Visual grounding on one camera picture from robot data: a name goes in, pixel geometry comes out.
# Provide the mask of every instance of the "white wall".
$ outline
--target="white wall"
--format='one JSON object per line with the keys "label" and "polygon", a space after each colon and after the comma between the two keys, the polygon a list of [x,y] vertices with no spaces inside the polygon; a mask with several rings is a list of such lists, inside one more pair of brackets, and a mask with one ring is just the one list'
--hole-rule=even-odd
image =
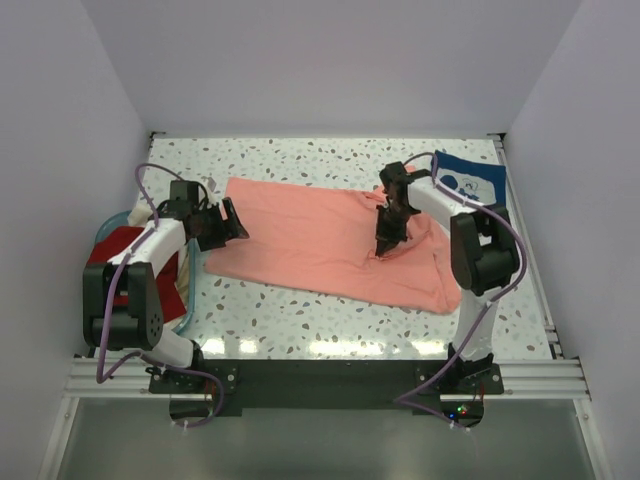
{"label": "white wall", "polygon": [[145,124],[504,132],[580,0],[83,0]]}
{"label": "white wall", "polygon": [[585,0],[507,135],[561,341],[618,480],[640,478],[640,2]]}
{"label": "white wall", "polygon": [[0,478],[36,477],[81,340],[82,267],[145,130],[78,0],[0,4]]}

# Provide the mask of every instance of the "pink cloth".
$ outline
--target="pink cloth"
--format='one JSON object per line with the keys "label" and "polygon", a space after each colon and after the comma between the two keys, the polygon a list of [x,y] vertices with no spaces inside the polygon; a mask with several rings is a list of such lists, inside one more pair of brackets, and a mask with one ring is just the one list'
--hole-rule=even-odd
{"label": "pink cloth", "polygon": [[208,273],[437,313],[460,303],[449,239],[428,215],[412,216],[409,241],[375,257],[381,188],[361,192],[231,178],[226,195],[251,238],[212,251]]}

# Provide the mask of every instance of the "red cloth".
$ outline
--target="red cloth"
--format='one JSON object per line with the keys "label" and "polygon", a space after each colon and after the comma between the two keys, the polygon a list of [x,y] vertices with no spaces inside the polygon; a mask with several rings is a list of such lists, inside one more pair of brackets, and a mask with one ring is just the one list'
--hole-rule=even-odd
{"label": "red cloth", "polygon": [[[138,235],[142,233],[142,227],[118,227],[104,241],[97,243],[89,256],[87,265],[94,263],[106,263],[111,257],[117,255]],[[176,289],[176,278],[178,278],[178,254],[175,253],[164,266],[160,274],[156,277],[156,285],[162,304],[164,322],[181,317],[187,313],[182,303],[182,299]],[[116,296],[114,305],[126,305],[127,297]]]}

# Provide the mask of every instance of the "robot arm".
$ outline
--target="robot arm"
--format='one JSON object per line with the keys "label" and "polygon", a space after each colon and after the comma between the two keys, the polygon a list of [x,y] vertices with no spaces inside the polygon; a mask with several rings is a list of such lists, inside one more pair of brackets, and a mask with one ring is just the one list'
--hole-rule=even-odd
{"label": "robot arm", "polygon": [[199,188],[198,182],[171,182],[170,198],[160,204],[157,223],[150,220],[138,238],[107,263],[85,267],[83,332],[89,346],[100,346],[108,291],[116,269],[125,263],[115,292],[126,301],[114,305],[110,312],[107,349],[143,350],[146,358],[175,367],[190,367],[197,362],[201,356],[197,345],[164,328],[155,278],[192,238],[201,251],[206,251],[224,247],[232,238],[249,236],[231,199],[222,200],[226,213],[223,219],[218,204],[210,205],[208,198],[199,198]]}
{"label": "robot arm", "polygon": [[[417,213],[430,214],[450,232],[451,270],[462,288],[458,329],[449,346],[451,356],[459,349],[489,299],[509,284],[512,274],[520,267],[515,241],[495,218],[440,191],[428,170],[410,173],[401,162],[395,162],[380,172],[380,179],[387,202],[378,207],[376,255],[384,255],[399,242],[407,240],[407,222]],[[509,221],[506,207],[486,208]],[[481,242],[481,237],[490,240]],[[491,365],[491,336],[497,307],[497,302],[491,304],[464,350],[463,360],[475,363],[475,366],[469,366],[470,374]]]}

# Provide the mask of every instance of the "speckled white surface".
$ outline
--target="speckled white surface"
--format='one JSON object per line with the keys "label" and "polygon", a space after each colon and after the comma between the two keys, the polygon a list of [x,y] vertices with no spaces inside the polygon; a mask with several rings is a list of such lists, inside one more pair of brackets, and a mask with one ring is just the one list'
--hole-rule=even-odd
{"label": "speckled white surface", "polygon": [[[150,161],[186,179],[213,177],[221,198],[231,176],[371,190],[385,164],[435,149],[498,163],[490,140],[300,138],[156,138]],[[160,171],[145,174],[144,184],[156,202],[167,198],[169,180]],[[207,357],[444,358],[455,333],[457,311],[437,315],[218,277],[202,270],[207,255],[197,259],[196,310],[183,332]],[[497,358],[551,358],[530,275],[501,301],[498,316],[493,331]]]}

